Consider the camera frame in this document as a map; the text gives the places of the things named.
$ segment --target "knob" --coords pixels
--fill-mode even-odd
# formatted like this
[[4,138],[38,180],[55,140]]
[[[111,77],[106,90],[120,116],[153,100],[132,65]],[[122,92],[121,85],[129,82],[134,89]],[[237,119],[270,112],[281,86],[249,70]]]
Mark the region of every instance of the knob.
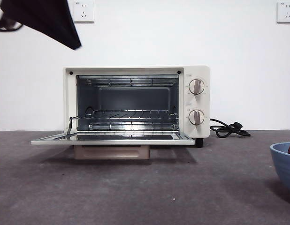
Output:
[[202,80],[195,79],[189,83],[189,90],[194,95],[199,95],[203,92],[205,85]]
[[200,110],[193,110],[189,114],[190,123],[197,126],[203,123],[205,116]]

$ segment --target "dark fabric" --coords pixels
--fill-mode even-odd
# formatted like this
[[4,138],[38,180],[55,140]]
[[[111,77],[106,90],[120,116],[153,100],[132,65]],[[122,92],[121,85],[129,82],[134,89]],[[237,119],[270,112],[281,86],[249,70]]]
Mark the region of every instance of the dark fabric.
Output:
[[2,0],[0,7],[9,18],[71,49],[81,46],[67,0]]

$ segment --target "toaster oven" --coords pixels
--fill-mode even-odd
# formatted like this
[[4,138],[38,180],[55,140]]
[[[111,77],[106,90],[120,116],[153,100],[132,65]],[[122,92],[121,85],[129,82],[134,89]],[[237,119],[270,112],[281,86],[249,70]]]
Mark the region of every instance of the toaster oven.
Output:
[[64,132],[34,145],[197,145],[209,136],[210,69],[67,67]]

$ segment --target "wall outlet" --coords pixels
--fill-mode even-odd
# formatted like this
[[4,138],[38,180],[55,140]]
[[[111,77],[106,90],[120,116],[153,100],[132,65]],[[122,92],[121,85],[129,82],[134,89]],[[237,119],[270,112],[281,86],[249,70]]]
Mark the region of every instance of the wall outlet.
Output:
[[73,21],[76,23],[93,23],[94,0],[73,1]]
[[277,3],[277,22],[290,23],[290,1]]

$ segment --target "blue bowl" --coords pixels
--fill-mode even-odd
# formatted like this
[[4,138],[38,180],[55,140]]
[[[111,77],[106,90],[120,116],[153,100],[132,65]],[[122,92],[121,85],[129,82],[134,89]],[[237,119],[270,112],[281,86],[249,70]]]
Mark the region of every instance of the blue bowl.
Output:
[[288,148],[290,142],[277,143],[270,146],[272,160],[276,173],[283,184],[290,190],[290,154]]

